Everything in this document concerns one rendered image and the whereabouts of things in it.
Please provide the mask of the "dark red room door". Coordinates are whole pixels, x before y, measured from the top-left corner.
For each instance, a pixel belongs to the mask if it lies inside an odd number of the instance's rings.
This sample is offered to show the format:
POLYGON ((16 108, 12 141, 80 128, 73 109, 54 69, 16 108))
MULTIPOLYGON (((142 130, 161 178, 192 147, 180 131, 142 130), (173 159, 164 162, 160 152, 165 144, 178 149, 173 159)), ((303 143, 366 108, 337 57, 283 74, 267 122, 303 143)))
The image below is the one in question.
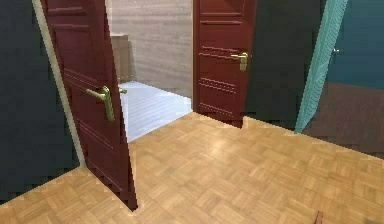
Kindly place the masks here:
POLYGON ((258 0, 192 0, 193 110, 243 126, 258 0), (248 54, 247 70, 231 54, 248 54))
POLYGON ((40 0, 87 168, 138 208, 105 0, 40 0), (114 121, 86 90, 110 90, 114 121))

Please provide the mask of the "brown wooden cabinet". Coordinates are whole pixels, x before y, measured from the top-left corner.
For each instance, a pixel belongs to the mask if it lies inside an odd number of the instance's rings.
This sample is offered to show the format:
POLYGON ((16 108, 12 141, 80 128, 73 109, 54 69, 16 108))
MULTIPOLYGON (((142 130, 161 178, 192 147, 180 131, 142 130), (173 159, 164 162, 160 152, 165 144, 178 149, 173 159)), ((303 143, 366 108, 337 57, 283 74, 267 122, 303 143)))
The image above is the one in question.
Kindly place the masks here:
POLYGON ((132 80, 129 40, 126 34, 111 34, 111 43, 119 83, 132 80))

